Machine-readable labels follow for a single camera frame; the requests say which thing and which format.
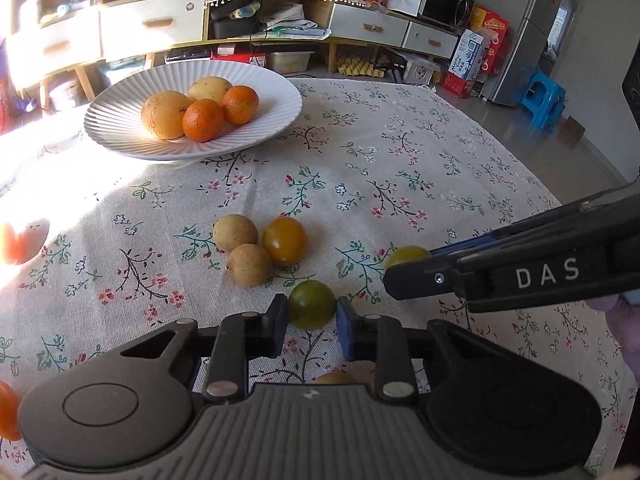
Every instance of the tablecloth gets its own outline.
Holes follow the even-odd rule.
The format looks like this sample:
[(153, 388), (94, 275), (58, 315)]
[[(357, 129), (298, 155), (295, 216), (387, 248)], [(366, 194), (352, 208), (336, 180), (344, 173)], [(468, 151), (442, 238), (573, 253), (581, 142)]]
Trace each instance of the tablecloth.
[[(409, 327), (443, 317), (579, 381), (603, 415), (587, 468), (612, 468), (636, 384), (602, 314), (571, 303), (473, 315), (453, 295), (397, 302), (381, 282), (395, 248), (477, 236), (559, 205), (551, 193), (430, 89), (292, 81), (302, 113), (280, 136), (186, 166), (107, 152), (84, 133), (84, 108), (0, 137), (0, 216), (50, 221), (42, 253), (0, 271), (0, 380), (24, 394), (174, 319), (213, 326), (231, 313), (263, 312), (275, 293), (313, 278), (363, 314)], [(308, 255), (264, 286), (239, 288), (211, 235), (229, 213), (260, 230), (295, 216), (310, 237)], [(256, 360), (250, 373), (298, 382), (348, 370), (370, 380), (372, 368), (343, 361), (331, 323), (289, 327), (282, 357)], [(24, 443), (0, 441), (0, 464), (23, 473), (31, 464)]]

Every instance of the human hand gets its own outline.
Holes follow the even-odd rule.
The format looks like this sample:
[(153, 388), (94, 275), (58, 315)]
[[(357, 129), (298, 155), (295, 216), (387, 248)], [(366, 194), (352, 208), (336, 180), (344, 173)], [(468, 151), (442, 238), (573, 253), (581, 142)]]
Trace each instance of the human hand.
[(589, 300), (587, 304), (606, 313), (611, 335), (622, 346), (622, 357), (640, 384), (640, 305), (628, 304), (621, 294)]

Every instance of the microwave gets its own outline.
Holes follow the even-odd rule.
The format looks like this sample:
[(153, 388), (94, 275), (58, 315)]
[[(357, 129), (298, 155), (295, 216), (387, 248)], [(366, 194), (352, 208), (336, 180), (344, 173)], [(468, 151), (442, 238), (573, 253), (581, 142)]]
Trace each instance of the microwave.
[(387, 0), (386, 8), (462, 30), (471, 17), (474, 4), (473, 0)]

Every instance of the white plate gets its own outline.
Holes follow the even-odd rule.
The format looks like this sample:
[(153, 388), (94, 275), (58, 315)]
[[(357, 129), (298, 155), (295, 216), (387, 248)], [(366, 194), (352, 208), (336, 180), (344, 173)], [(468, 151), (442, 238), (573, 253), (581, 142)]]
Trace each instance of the white plate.
[[(233, 85), (247, 85), (260, 98), (255, 117), (244, 126), (225, 124), (226, 133), (209, 142), (186, 137), (159, 140), (140, 121), (146, 99), (163, 90), (184, 92), (198, 79), (217, 75)], [(192, 60), (157, 66), (123, 79), (91, 103), (84, 116), (89, 137), (108, 150), (145, 160), (190, 160), (225, 155), (260, 144), (289, 126), (302, 109), (298, 89), (281, 75), (235, 61)]]

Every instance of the refrigerator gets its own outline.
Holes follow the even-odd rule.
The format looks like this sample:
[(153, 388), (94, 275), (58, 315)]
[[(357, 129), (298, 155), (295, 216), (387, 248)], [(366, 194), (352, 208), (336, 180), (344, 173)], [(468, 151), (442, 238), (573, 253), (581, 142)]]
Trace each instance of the refrigerator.
[(546, 50), (560, 0), (476, 0), (511, 23), (511, 49), (498, 75), (492, 75), (481, 95), (496, 104), (517, 106)]

